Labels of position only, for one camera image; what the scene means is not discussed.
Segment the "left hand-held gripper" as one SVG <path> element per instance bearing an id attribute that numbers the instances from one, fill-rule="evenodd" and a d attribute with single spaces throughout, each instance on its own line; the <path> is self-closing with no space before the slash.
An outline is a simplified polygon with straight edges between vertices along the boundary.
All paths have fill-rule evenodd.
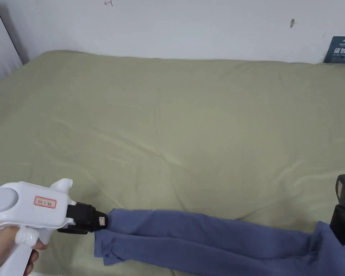
<path id="1" fill-rule="evenodd" d="M 22 276 L 32 247 L 39 240 L 48 244 L 52 232 L 86 235 L 108 225 L 108 216 L 69 196 L 71 179 L 61 179 L 49 188 L 27 182 L 0 186 L 0 230 L 19 227 L 15 246 L 0 267 L 0 276 Z"/>

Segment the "person's left hand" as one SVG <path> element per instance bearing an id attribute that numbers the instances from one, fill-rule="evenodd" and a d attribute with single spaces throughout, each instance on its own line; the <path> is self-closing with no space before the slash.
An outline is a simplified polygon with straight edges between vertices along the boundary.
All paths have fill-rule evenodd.
<path id="1" fill-rule="evenodd" d="M 4 261 L 10 255 L 11 250 L 15 246 L 15 237 L 18 232 L 19 228 L 15 226 L 7 227 L 0 232 L 0 266 L 4 263 Z M 38 239 L 36 244 L 32 247 L 31 256 L 29 261 L 26 265 L 26 269 L 24 271 L 24 276 L 28 276 L 34 268 L 34 262 L 39 258 L 38 250 L 45 250 L 47 249 L 48 245 L 44 244 L 41 240 Z"/>

